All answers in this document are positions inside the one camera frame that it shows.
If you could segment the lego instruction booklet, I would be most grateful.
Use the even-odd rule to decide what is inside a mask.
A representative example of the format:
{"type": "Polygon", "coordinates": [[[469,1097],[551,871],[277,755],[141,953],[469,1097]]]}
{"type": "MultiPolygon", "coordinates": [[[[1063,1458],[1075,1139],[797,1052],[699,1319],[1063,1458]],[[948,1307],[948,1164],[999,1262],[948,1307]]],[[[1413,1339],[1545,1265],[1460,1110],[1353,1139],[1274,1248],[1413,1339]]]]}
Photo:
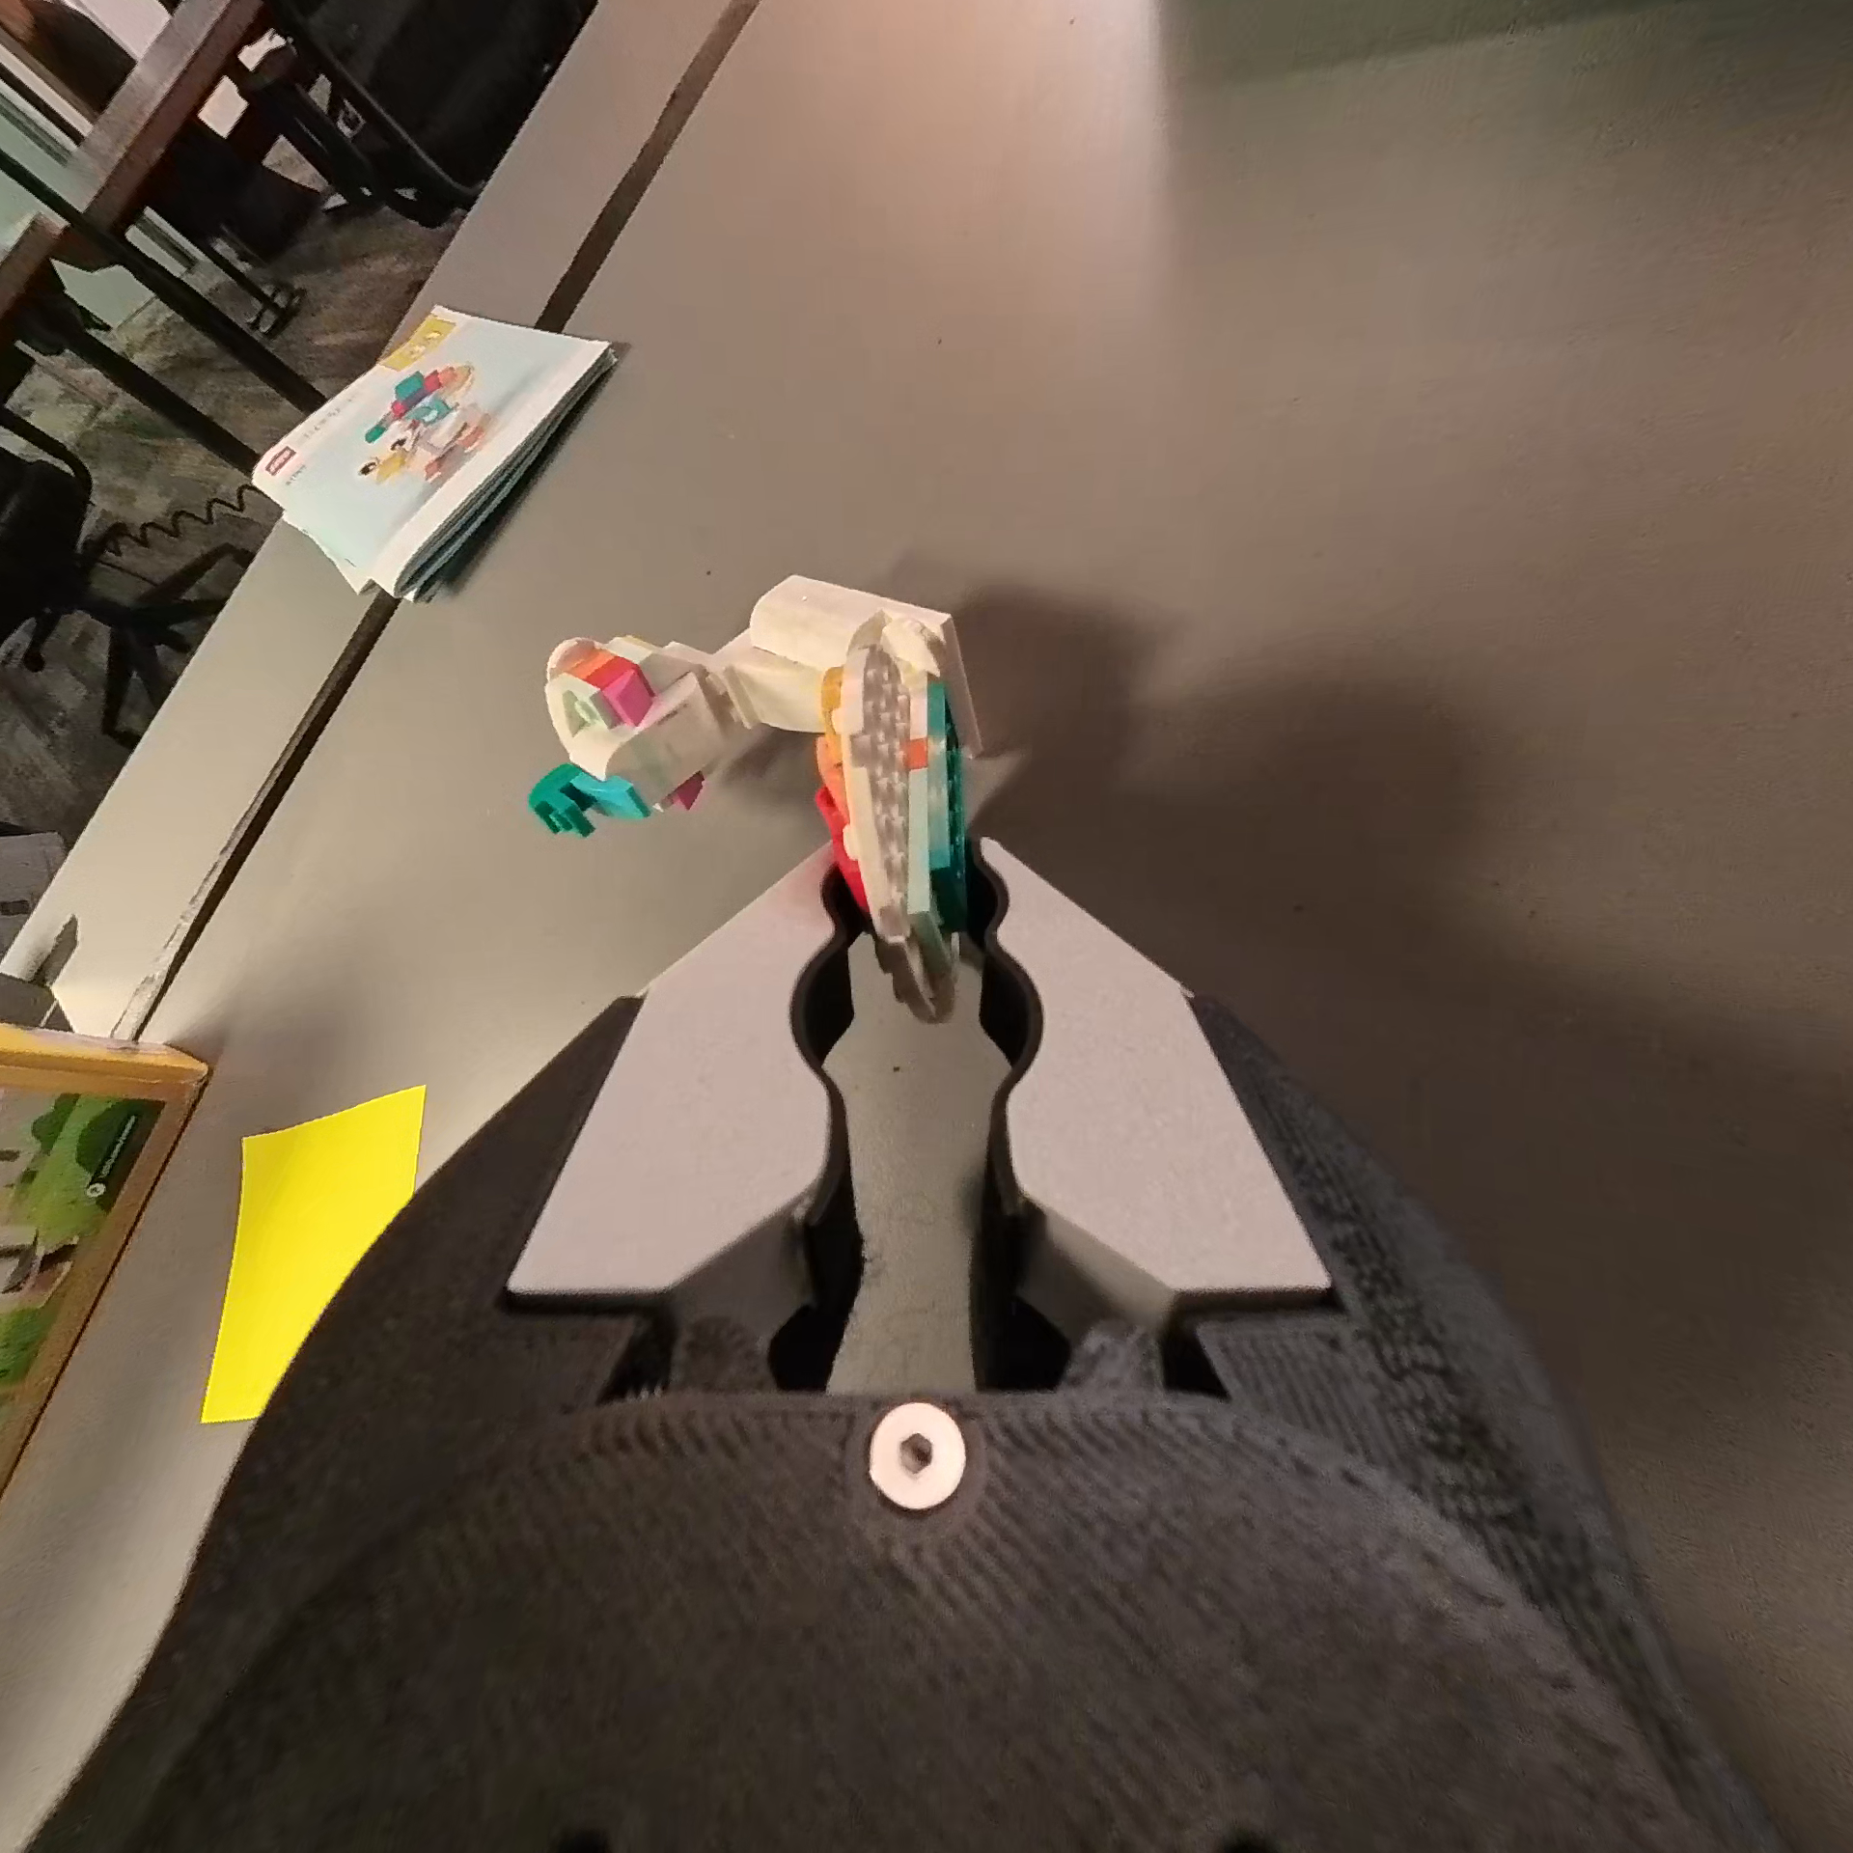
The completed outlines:
{"type": "Polygon", "coordinates": [[[351,588],[417,599],[615,362],[605,339],[439,307],[274,444],[249,483],[351,588]]]}

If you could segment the yellow sticky note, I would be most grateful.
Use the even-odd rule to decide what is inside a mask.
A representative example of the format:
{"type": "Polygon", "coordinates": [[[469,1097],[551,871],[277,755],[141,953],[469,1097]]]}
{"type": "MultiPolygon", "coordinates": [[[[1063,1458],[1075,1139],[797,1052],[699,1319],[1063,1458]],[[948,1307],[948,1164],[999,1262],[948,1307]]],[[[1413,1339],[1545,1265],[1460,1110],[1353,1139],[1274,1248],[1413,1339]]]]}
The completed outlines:
{"type": "Polygon", "coordinates": [[[255,1421],[332,1294],[415,1188],[425,1087],[244,1136],[200,1424],[255,1421]]]}

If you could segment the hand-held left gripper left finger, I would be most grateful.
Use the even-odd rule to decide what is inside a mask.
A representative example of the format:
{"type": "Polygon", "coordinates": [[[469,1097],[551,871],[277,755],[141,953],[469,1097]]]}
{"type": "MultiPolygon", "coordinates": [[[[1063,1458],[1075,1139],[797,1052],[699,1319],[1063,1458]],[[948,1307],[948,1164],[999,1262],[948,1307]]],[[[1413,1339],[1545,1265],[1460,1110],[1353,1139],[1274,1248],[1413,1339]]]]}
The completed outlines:
{"type": "Polygon", "coordinates": [[[861,933],[817,850],[642,992],[512,1297],[851,1297],[862,1247],[828,1055],[861,933]]]}

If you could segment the round white lego base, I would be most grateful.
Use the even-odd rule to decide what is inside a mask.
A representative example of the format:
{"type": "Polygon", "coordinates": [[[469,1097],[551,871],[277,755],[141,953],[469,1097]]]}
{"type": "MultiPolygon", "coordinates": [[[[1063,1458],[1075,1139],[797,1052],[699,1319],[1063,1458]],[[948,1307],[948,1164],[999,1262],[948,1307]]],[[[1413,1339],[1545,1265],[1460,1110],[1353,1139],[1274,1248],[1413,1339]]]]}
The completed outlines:
{"type": "Polygon", "coordinates": [[[921,1024],[948,1018],[970,921],[965,663],[951,617],[876,606],[822,673],[818,812],[876,961],[921,1024]]]}

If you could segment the black mesh office chair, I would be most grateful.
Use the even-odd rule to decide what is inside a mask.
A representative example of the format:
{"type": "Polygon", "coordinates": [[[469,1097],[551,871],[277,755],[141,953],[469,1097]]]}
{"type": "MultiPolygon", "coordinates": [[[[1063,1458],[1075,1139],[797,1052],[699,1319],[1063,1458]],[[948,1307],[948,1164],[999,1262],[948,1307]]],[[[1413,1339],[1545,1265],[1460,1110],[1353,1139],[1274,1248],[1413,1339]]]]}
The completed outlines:
{"type": "Polygon", "coordinates": [[[302,122],[328,133],[346,200],[436,227],[474,204],[581,37],[594,2],[282,2],[269,21],[328,88],[302,122]]]}

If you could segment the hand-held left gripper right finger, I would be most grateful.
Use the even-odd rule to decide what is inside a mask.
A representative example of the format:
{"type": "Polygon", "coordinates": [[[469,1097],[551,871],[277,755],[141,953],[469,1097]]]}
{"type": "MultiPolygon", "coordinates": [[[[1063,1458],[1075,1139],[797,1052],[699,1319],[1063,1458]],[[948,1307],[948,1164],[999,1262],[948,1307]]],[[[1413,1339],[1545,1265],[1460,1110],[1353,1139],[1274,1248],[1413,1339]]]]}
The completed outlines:
{"type": "Polygon", "coordinates": [[[1313,1306],[1330,1272],[1191,992],[994,837],[980,1025],[1005,1298],[1053,1325],[1313,1306]]]}

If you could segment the long wooden table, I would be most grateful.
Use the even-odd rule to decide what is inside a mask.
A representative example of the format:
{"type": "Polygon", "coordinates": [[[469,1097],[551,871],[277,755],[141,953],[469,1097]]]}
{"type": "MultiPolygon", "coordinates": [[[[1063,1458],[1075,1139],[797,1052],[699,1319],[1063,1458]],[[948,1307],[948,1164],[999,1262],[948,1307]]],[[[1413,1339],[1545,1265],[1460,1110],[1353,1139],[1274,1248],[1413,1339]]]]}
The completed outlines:
{"type": "Polygon", "coordinates": [[[4,251],[4,341],[21,339],[26,329],[45,325],[107,373],[111,381],[228,461],[243,454],[237,439],[138,366],[107,351],[79,312],[56,308],[52,289],[56,263],[66,239],[76,235],[79,246],[91,246],[107,264],[125,268],[184,325],[232,355],[294,407],[314,409],[324,402],[320,387],[299,376],[243,322],[127,240],[130,224],[145,207],[153,175],[241,57],[241,45],[255,30],[260,12],[259,2],[179,4],[88,127],[66,179],[42,179],[4,155],[4,175],[39,203],[39,214],[4,251]]]}

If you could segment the yellow lego box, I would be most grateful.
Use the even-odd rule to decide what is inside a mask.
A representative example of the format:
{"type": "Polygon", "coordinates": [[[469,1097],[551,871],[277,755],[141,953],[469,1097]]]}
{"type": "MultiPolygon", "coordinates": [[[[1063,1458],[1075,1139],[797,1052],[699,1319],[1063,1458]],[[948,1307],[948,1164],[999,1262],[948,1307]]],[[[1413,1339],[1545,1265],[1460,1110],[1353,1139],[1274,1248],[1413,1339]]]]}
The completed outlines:
{"type": "Polygon", "coordinates": [[[210,1077],[186,1049],[4,1025],[4,1482],[210,1077]]]}

